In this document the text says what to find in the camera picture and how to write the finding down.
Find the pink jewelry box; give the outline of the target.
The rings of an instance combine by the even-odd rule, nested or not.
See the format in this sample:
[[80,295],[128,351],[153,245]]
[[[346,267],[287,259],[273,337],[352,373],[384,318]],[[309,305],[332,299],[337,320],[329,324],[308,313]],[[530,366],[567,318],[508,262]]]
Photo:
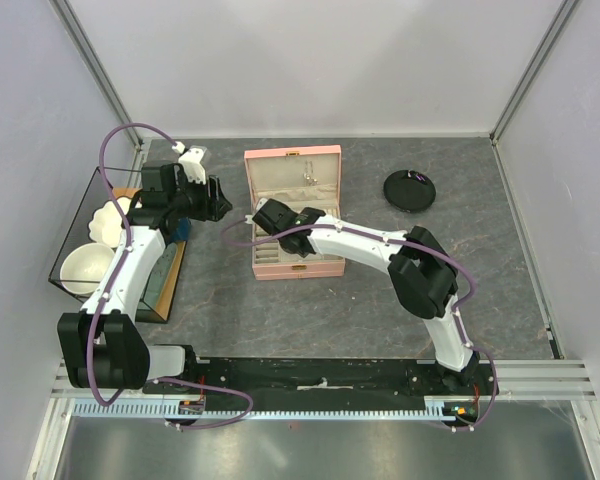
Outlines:
[[[320,145],[248,150],[244,162],[251,204],[276,199],[294,211],[314,207],[340,216],[341,147]],[[301,257],[282,250],[276,241],[251,249],[252,269],[258,280],[339,277],[345,259],[333,255]]]

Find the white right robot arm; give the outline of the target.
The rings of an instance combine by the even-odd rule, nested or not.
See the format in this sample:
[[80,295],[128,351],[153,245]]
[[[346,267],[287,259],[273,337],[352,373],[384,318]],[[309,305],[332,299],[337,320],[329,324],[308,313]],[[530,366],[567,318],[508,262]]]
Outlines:
[[255,193],[252,212],[221,231],[224,243],[251,248],[274,242],[289,255],[336,256],[387,274],[400,305],[422,319],[447,392],[474,381],[474,345],[459,307],[475,293],[475,281],[423,228],[382,231],[337,217],[330,187]]

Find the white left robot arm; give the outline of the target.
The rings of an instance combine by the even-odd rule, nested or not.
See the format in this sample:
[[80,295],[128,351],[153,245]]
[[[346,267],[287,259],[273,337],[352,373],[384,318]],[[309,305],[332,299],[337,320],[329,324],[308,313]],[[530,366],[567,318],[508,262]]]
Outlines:
[[57,332],[68,379],[75,388],[140,389],[164,377],[178,393],[199,382],[187,360],[189,346],[148,346],[135,326],[136,314],[156,262],[184,219],[221,220],[232,205],[217,176],[194,175],[181,162],[150,162],[141,188],[122,214],[120,242],[111,266],[81,309],[63,314]]

